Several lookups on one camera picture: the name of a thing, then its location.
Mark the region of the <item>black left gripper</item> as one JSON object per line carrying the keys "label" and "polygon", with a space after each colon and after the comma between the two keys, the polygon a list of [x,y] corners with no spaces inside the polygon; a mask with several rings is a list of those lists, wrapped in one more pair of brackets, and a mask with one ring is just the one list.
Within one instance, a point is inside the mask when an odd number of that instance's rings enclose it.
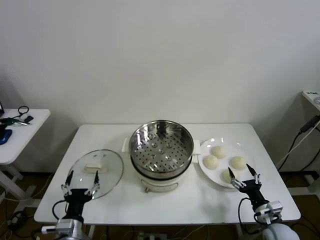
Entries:
{"label": "black left gripper", "polygon": [[95,173],[93,186],[90,188],[78,188],[70,189],[71,180],[73,177],[74,171],[71,170],[65,180],[65,183],[61,185],[63,191],[63,196],[65,201],[68,203],[66,215],[64,219],[73,219],[73,220],[83,220],[82,217],[83,208],[85,203],[90,201],[90,197],[95,199],[96,193],[100,189],[100,178],[99,171]]}

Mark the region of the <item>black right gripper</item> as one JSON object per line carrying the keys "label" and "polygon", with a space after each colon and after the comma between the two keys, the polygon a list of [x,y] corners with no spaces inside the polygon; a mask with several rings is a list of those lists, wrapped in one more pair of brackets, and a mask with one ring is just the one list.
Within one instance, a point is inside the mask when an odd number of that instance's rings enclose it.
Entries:
{"label": "black right gripper", "polygon": [[253,179],[246,180],[243,182],[239,181],[238,179],[236,179],[232,170],[228,168],[229,176],[231,179],[230,182],[236,189],[240,189],[241,193],[246,194],[249,197],[252,208],[257,209],[258,207],[269,203],[269,201],[266,200],[260,192],[260,188],[262,186],[260,181],[260,174],[256,173],[255,169],[251,167],[249,164],[246,164],[246,166],[250,174],[252,175]]}

